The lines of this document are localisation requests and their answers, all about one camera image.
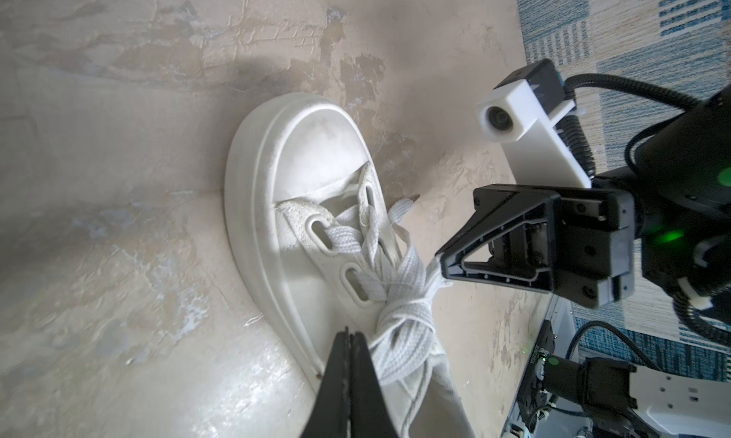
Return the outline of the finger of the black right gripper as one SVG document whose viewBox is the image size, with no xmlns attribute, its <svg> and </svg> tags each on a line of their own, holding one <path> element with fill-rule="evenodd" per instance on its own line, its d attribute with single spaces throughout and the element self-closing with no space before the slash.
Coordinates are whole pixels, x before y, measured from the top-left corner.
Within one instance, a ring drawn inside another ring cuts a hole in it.
<svg viewBox="0 0 731 438">
<path fill-rule="evenodd" d="M 559 192 L 489 185 L 474 190 L 473 204 L 472 217 L 437 251 L 443 277 L 553 293 Z"/>
</svg>

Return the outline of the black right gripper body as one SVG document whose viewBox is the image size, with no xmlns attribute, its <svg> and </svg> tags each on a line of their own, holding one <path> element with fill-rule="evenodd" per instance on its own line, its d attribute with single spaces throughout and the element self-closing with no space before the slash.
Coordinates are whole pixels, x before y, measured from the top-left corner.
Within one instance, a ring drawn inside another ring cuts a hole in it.
<svg viewBox="0 0 731 438">
<path fill-rule="evenodd" d="M 635 205 L 613 189 L 561 189 L 554 293 L 590 310 L 635 289 Z"/>
</svg>

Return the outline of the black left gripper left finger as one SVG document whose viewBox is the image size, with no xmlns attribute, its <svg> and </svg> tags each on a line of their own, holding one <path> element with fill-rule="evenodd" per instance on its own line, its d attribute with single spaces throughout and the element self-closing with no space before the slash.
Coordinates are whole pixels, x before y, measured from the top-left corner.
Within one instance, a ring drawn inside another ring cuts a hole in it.
<svg viewBox="0 0 731 438">
<path fill-rule="evenodd" d="M 335 335 L 302 438 L 350 436 L 350 332 Z"/>
</svg>

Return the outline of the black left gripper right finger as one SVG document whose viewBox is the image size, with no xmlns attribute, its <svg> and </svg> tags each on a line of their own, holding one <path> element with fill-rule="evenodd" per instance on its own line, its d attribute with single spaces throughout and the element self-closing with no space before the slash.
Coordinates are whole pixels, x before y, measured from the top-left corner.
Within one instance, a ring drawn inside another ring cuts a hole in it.
<svg viewBox="0 0 731 438">
<path fill-rule="evenodd" d="M 397 438 L 365 335 L 350 335 L 350 436 Z"/>
</svg>

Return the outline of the white sneaker shoe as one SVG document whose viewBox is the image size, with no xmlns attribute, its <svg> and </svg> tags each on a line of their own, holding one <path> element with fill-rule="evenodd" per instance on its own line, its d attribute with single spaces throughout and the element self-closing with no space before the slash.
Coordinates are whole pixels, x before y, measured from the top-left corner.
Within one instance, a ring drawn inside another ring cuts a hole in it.
<svg viewBox="0 0 731 438">
<path fill-rule="evenodd" d="M 355 203 L 358 173 L 373 165 L 352 118 L 319 95 L 290 93 L 254 109 L 231 143 L 224 204 L 228 239 L 247 290 L 319 388 L 338 331 L 375 331 L 381 306 L 367 299 L 349 256 L 326 228 Z M 470 437 L 454 381 L 434 381 L 407 437 Z"/>
</svg>

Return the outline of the white shoelace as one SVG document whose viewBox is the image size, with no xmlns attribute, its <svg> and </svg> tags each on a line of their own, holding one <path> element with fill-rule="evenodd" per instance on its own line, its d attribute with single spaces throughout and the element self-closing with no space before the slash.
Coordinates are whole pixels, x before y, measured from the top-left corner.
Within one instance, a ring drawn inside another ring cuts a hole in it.
<svg viewBox="0 0 731 438">
<path fill-rule="evenodd" d="M 357 283 L 382 308 L 367 344 L 391 421 L 407 437 L 433 382 L 451 381 L 432 312 L 437 291 L 447 283 L 435 263 L 424 264 L 401 224 L 412 201 L 387 209 L 370 164 L 360 169 L 354 190 L 354 205 L 325 233 L 333 251 L 356 262 Z"/>
</svg>

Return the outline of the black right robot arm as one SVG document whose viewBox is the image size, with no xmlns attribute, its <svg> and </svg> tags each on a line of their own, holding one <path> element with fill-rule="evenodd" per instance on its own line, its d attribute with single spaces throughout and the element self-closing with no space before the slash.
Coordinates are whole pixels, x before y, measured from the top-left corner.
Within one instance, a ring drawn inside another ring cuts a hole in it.
<svg viewBox="0 0 731 438">
<path fill-rule="evenodd" d="M 479 108 L 512 185 L 475 190 L 474 215 L 439 250 L 446 278 L 552 293 L 596 309 L 633 293 L 637 275 L 706 340 L 730 343 L 730 93 L 706 101 L 638 89 L 680 114 L 636 135 L 626 166 L 597 176 L 579 159 L 564 83 L 519 79 Z M 544 324 L 517 397 L 535 433 L 558 400 L 597 437 L 730 433 L 729 384 L 643 365 L 559 355 Z"/>
</svg>

